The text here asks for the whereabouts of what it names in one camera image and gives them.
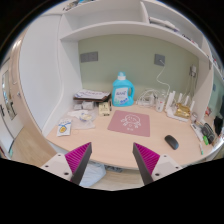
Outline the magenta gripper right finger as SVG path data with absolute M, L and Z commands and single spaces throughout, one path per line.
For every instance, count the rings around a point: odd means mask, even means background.
M 167 154 L 159 155 L 138 143 L 133 144 L 133 155 L 145 185 L 182 169 Z

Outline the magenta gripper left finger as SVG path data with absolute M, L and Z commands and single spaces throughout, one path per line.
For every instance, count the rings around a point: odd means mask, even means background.
M 66 154 L 57 153 L 42 166 L 42 169 L 79 185 L 91 153 L 92 145 L 86 143 Z

